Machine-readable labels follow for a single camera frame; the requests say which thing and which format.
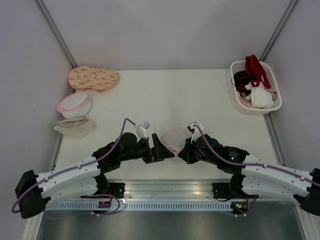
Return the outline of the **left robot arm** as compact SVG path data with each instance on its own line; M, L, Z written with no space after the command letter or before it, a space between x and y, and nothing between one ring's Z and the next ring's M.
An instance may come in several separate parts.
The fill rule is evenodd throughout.
M105 174L118 169L122 162L141 159L151 164L174 157L157 134L151 136L153 147L148 137L137 139L133 133L126 132L69 167L38 174L33 170L24 172L15 187L17 200L11 211L28 219L60 201L106 197L110 185Z

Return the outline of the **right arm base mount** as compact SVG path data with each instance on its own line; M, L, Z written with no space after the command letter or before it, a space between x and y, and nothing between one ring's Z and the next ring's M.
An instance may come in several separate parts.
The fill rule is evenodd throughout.
M212 183L211 196L220 202L226 202L233 199L254 199L255 195L246 194L241 189L231 189L228 182L215 182Z

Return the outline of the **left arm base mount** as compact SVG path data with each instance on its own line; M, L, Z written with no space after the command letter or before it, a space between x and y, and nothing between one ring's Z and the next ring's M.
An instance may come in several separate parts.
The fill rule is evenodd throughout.
M122 199L125 193L125 186L124 182L110 182L109 185L105 188L98 189L95 193L91 195L83 195L80 196L82 199L92 199L92 198L102 198L102 196L98 195L112 195L118 199Z

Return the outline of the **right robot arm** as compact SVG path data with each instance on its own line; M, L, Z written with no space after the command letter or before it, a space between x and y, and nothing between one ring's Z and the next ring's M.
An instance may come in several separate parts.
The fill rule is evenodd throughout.
M320 214L319 168L305 171L272 164L246 150L224 146L207 134L195 141L188 138L178 157L187 164L207 162L231 174L228 192L235 198L246 194L282 199L309 214Z

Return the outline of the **white mesh laundry bag pink zipper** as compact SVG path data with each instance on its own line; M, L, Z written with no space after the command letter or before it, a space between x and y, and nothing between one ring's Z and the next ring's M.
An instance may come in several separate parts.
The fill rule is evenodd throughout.
M185 141L189 137L190 132L186 128L176 128L167 133L164 143L170 151L178 154L185 147Z

